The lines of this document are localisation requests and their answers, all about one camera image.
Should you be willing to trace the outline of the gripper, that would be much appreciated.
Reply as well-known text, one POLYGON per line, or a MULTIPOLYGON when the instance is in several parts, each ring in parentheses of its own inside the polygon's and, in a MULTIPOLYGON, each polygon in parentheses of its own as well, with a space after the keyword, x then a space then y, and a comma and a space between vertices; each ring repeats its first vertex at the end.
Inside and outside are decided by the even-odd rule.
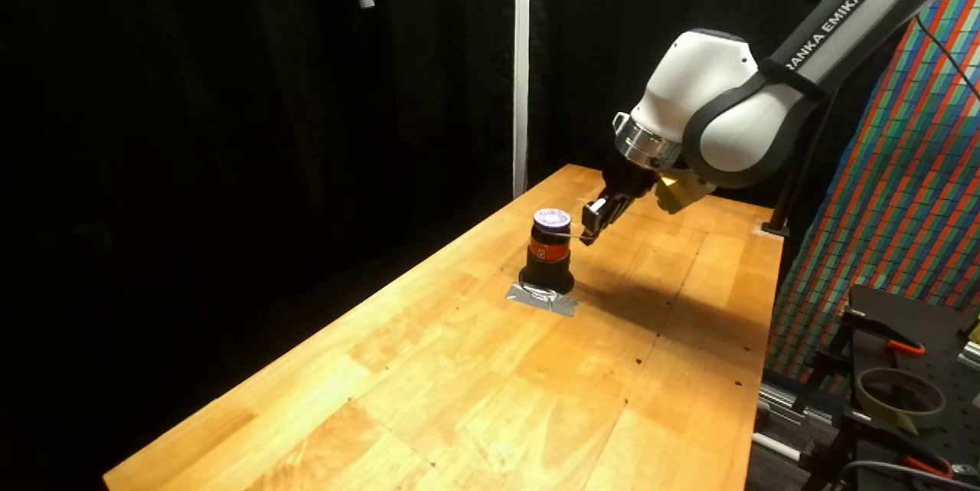
POLYGON ((603 164, 603 190, 599 200, 581 211, 583 229, 579 240, 591 246, 608 226, 616 222, 633 202, 645 197, 658 183, 654 170, 644 169, 622 155, 610 155, 603 164))

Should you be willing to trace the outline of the dark bottle with purple lid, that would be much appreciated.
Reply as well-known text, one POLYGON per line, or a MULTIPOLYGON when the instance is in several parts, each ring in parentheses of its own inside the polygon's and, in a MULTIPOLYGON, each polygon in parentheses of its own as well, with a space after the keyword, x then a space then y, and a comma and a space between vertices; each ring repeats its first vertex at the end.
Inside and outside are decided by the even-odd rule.
POLYGON ((519 271, 519 282, 547 288, 563 295, 574 288, 570 271, 571 249, 567 237, 544 235, 542 231, 571 232, 570 215, 557 208, 542 208, 532 216, 526 264, 519 271))

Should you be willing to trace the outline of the silver tape patch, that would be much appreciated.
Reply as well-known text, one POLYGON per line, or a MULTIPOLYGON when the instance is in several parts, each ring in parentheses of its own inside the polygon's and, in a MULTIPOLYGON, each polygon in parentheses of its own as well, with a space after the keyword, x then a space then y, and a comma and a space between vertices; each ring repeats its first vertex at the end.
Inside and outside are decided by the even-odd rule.
POLYGON ((577 299, 570 298, 570 296, 563 295, 551 289, 535 287, 525 282, 512 283, 511 288, 505 293, 505 299, 566 317, 575 316, 578 310, 577 299))

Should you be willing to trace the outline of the white vertical pole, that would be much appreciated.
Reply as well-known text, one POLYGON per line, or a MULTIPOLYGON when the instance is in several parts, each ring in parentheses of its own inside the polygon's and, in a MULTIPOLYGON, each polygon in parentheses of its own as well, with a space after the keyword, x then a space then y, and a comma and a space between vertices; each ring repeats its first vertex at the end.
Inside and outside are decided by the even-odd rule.
POLYGON ((513 38, 511 195, 517 198, 528 190, 530 0, 514 0, 513 38))

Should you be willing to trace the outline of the black stand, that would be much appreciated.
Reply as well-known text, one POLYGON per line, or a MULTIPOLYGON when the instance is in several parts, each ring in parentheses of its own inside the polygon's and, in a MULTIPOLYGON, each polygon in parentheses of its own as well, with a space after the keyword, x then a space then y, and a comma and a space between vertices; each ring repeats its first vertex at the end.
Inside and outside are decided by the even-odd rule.
POLYGON ((822 101, 822 104, 820 104, 819 121, 809 126, 809 134, 805 136, 804 149, 791 160, 790 172, 781 188, 779 198, 777 198, 773 209, 773 214, 771 214, 769 221, 763 222, 762 227, 760 227, 763 233, 777 237, 790 236, 790 226, 788 223, 789 212, 793 208, 795 201, 797 201, 799 190, 801 190, 802 183, 805 180, 806 171, 808 171, 812 157, 815 155, 816 149, 818 149, 828 118, 836 104, 839 90, 840 87, 836 87, 829 94, 828 99, 822 101))

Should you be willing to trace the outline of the colourful patterned panel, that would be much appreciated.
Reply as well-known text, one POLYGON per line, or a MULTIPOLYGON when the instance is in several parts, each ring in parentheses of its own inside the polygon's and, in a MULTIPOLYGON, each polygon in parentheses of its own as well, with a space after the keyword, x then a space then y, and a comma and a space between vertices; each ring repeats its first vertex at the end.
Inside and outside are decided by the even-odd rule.
POLYGON ((796 224, 766 368, 801 377, 831 338, 848 289, 867 285, 980 313, 980 0, 935 0, 868 61, 861 116, 833 115, 809 177, 838 166, 796 224))

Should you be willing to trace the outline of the orange and black clamp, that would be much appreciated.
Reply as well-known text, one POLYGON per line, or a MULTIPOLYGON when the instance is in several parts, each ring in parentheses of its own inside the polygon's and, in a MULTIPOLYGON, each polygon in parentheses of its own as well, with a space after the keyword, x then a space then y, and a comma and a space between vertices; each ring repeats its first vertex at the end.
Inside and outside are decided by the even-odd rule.
POLYGON ((926 355, 926 347, 920 341, 914 340, 884 321, 873 319, 863 312, 847 307, 840 314, 839 320, 839 328, 844 331, 844 336, 846 336, 844 340, 851 340, 855 332, 862 332, 883 340, 887 349, 910 356, 926 355))
POLYGON ((910 469, 931 474, 931 476, 945 478, 945 480, 951 480, 953 478, 953 474, 955 474, 952 464, 949 463, 945 457, 916 457, 906 455, 900 458, 900 464, 902 464, 902 466, 909 467, 910 469))

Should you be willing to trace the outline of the roll of tape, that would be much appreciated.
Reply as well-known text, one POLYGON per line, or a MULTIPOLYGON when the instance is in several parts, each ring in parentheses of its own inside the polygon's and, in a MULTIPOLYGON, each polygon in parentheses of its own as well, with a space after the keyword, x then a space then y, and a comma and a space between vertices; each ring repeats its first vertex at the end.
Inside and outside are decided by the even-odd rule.
POLYGON ((936 430, 944 421, 944 393, 906 370, 864 370, 855 377, 853 391, 858 406, 868 417, 911 435, 936 430))

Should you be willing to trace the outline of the black curtain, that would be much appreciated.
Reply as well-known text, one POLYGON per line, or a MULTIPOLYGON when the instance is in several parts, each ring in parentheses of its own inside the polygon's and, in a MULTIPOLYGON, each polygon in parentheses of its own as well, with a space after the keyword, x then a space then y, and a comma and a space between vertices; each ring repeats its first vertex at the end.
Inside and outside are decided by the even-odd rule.
POLYGON ((0 0, 0 491, 102 476, 511 199, 515 0, 0 0))

